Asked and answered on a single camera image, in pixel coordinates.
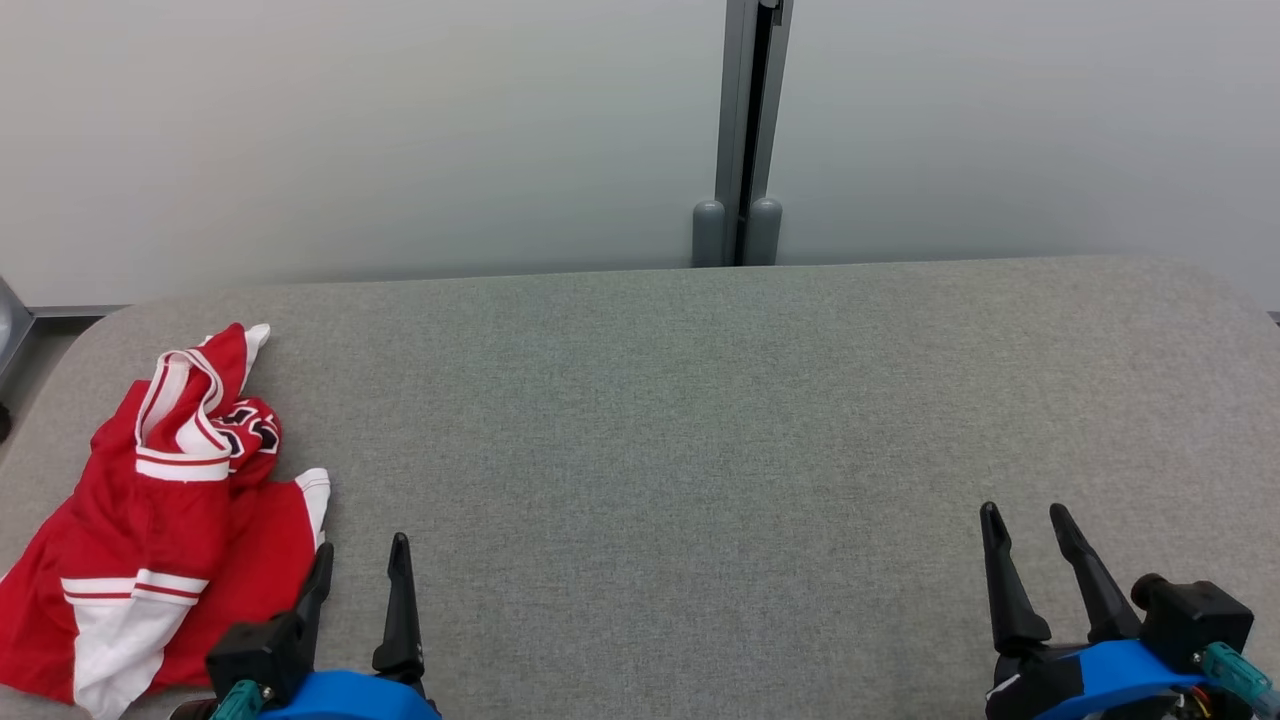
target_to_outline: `teal connector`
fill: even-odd
[[[1249,703],[1260,720],[1280,720],[1280,693],[1271,689],[1271,678],[1226,643],[1206,647],[1199,665],[1222,689]]]
[[[262,711],[262,691],[253,680],[241,680],[227,693],[210,720],[255,720]]]

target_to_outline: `white wall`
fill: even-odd
[[[1160,252],[1280,310],[1280,3],[796,0],[780,263]]]
[[[5,0],[0,274],[32,306],[687,265],[723,0]]]

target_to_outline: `wire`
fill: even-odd
[[[1212,703],[1210,702],[1208,694],[1206,694],[1204,691],[1202,691],[1199,688],[1192,688],[1192,696],[1190,697],[1192,697],[1192,700],[1196,701],[1196,705],[1199,706],[1201,715],[1203,715],[1206,719],[1213,716],[1213,714],[1208,711],[1208,706],[1212,705]]]

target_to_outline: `gray felt table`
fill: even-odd
[[[1083,258],[315,284],[87,332],[0,466],[0,568],[159,352],[273,337],[279,477],[334,479],[317,662],[367,667],[413,541],[451,720],[980,717],[978,506],[1061,641],[1048,505],[1128,587],[1207,578],[1280,671],[1280,329],[1228,284]],[[164,717],[180,696],[132,717]],[[0,716],[77,711],[0,691]]]

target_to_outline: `white stripe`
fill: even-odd
[[[133,598],[131,597],[72,597],[69,594],[64,594],[63,600],[67,601],[67,605],[81,605],[81,606],[87,605],[91,607],[102,607],[102,606],[110,607],[110,606],[128,605],[133,602]]]
[[[204,419],[204,413],[197,413],[178,428],[178,448],[182,450],[183,455],[192,455],[195,457],[207,456],[207,455],[229,455],[230,448],[228,447],[227,438],[221,436],[218,430],[210,428],[209,434],[216,438],[215,442],[210,442],[209,436],[200,432],[197,423]]]
[[[197,452],[165,452],[163,450],[152,450],[150,447],[140,447],[138,457],[145,460],[154,460],[161,465],[183,465],[187,462],[201,462],[205,465],[216,465],[227,460],[227,452],[210,452],[210,454],[197,454]]]
[[[172,591],[200,593],[205,592],[205,587],[209,585],[209,580],[201,580],[198,578],[183,578],[182,575],[170,575],[168,573],[156,573],[155,570],[142,569],[138,570],[138,584],[155,585],[157,588],[168,588]]]
[[[239,392],[244,392],[244,383],[248,382],[248,374],[253,370],[253,360],[257,359],[257,348],[266,345],[269,337],[271,337],[271,325],[266,323],[244,331],[244,382],[241,383]]]
[[[212,413],[214,407],[223,401],[223,377],[214,370],[212,363],[205,357],[205,354],[200,350],[192,347],[186,352],[187,357],[196,364],[197,368],[209,375],[209,392],[205,393],[205,402],[202,405],[205,413]]]
[[[134,578],[63,578],[63,592],[76,593],[109,593],[129,592],[133,589]]]
[[[169,594],[166,592],[145,591],[142,588],[133,588],[133,597],[145,597],[147,600],[157,600],[160,602],[168,602],[170,605],[196,605],[196,598],[183,597],[180,594]]]
[[[180,480],[187,483],[215,483],[227,479],[230,464],[221,460],[211,465],[165,465],[146,457],[138,457],[134,469],[157,480]]]
[[[178,397],[182,396],[182,389],[187,387],[191,363],[186,357],[180,357],[182,363],[170,363],[169,359],[174,355],[180,356],[180,352],[170,350],[156,360],[156,372],[151,375],[146,397],[142,398],[142,409],[146,410],[150,406],[151,410],[145,416],[140,414],[138,421],[133,425],[133,439],[138,446],[142,445],[145,437],[156,427],[160,418],[164,418],[173,410],[173,406],[178,404]],[[161,375],[165,378],[164,384],[160,384]]]
[[[324,514],[329,509],[329,473],[324,468],[312,468],[293,479],[302,491],[302,501],[307,506],[307,520],[311,521],[311,536],[316,547],[324,542]]]

